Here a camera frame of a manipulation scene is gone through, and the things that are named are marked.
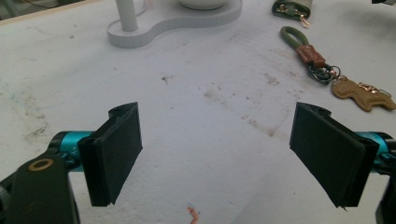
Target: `white stand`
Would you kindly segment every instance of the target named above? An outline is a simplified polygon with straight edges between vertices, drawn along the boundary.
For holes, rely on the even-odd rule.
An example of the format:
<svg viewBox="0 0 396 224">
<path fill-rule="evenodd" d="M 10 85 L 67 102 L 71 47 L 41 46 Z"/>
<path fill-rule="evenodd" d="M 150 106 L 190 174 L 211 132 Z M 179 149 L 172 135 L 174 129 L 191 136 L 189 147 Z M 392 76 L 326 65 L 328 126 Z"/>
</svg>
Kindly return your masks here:
<svg viewBox="0 0 396 224">
<path fill-rule="evenodd" d="M 186 8 L 177 0 L 152 0 L 139 17 L 134 13 L 133 0 L 117 0 L 117 6 L 120 20 L 108 25 L 108 40 L 116 47 L 134 49 L 168 30 L 213 27 L 235 21 L 241 15 L 242 0 L 230 0 L 213 10 Z"/>
</svg>

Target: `black object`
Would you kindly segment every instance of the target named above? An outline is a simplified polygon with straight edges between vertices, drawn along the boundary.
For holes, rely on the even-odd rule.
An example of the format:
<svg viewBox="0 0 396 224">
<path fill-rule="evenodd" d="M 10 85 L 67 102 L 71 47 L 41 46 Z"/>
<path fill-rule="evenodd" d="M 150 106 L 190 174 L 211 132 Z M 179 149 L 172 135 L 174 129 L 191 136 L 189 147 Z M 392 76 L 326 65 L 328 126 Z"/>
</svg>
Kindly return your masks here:
<svg viewBox="0 0 396 224">
<path fill-rule="evenodd" d="M 102 127 L 78 139 L 80 158 L 61 151 L 69 133 L 0 182 L 0 224 L 79 223 L 67 173 L 81 163 L 92 206 L 115 203 L 142 149 L 137 103 L 111 109 Z"/>
<path fill-rule="evenodd" d="M 358 206 L 371 170 L 389 175 L 375 215 L 377 224 L 396 223 L 396 141 L 386 133 L 374 133 L 377 141 L 362 137 L 332 119 L 331 113 L 297 103 L 290 148 L 335 206 Z"/>
</svg>

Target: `white pole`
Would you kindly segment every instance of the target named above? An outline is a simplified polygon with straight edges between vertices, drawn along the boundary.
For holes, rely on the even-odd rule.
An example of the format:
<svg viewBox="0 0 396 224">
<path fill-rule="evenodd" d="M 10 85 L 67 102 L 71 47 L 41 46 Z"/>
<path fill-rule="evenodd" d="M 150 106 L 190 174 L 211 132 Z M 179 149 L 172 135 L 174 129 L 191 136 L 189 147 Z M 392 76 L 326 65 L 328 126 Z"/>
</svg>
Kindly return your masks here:
<svg viewBox="0 0 396 224">
<path fill-rule="evenodd" d="M 137 30 L 134 0 L 116 0 L 116 3 L 120 14 L 122 30 L 126 32 Z"/>
</svg>

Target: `leather charm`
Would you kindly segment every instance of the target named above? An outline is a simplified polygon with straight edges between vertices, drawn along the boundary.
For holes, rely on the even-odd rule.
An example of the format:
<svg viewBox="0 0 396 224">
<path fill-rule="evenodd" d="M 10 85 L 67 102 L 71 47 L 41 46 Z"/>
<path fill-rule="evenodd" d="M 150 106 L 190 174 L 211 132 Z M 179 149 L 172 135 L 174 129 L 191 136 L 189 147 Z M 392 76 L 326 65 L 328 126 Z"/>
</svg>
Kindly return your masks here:
<svg viewBox="0 0 396 224">
<path fill-rule="evenodd" d="M 314 49 L 312 45 L 301 45 L 296 49 L 304 63 L 313 64 L 313 68 L 322 68 L 326 60 Z"/>
<path fill-rule="evenodd" d="M 352 98 L 362 110 L 370 112 L 373 106 L 383 106 L 387 110 L 396 109 L 396 104 L 391 100 L 391 95 L 374 86 L 340 77 L 332 84 L 332 94 L 340 99 Z"/>
</svg>

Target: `brown leather dog charm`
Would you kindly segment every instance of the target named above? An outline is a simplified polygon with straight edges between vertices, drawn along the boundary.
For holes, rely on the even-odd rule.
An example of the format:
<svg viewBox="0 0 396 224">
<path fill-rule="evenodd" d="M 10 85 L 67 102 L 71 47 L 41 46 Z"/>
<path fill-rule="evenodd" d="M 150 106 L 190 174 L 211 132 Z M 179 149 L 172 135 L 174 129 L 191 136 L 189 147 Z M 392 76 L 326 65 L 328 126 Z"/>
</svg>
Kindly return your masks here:
<svg viewBox="0 0 396 224">
<path fill-rule="evenodd" d="M 381 91 L 374 86 L 349 80 L 340 77 L 332 85 L 332 94 L 341 99 L 352 98 L 355 103 L 364 111 L 370 112 L 373 106 L 380 105 L 387 110 L 396 109 L 396 104 L 391 100 L 391 95 Z"/>
</svg>

